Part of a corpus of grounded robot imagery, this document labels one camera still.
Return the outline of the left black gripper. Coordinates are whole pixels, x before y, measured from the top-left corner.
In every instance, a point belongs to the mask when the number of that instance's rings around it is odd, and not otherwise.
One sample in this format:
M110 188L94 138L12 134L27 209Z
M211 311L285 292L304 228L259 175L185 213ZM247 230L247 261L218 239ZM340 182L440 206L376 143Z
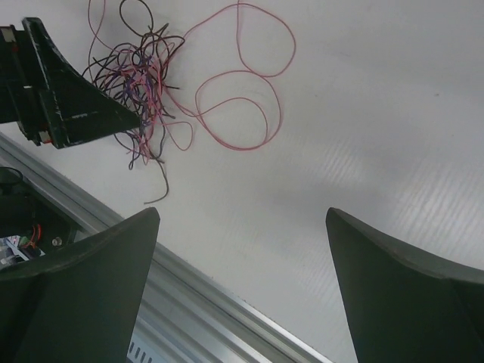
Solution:
M64 58L37 17L1 27L1 123L39 146L72 147L140 126Z

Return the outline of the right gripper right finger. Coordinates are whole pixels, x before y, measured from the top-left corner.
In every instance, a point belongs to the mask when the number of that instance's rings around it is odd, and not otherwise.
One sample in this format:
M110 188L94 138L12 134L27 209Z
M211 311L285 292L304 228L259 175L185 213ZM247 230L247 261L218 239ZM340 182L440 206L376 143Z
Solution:
M327 234L359 362L481 362L483 272L398 240L341 209Z

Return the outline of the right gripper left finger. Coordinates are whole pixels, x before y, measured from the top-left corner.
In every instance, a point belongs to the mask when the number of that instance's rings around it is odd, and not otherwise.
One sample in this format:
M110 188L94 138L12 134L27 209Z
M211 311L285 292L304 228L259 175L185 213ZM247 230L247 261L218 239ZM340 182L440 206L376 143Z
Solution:
M3 362L125 362L160 216L147 208L1 271Z

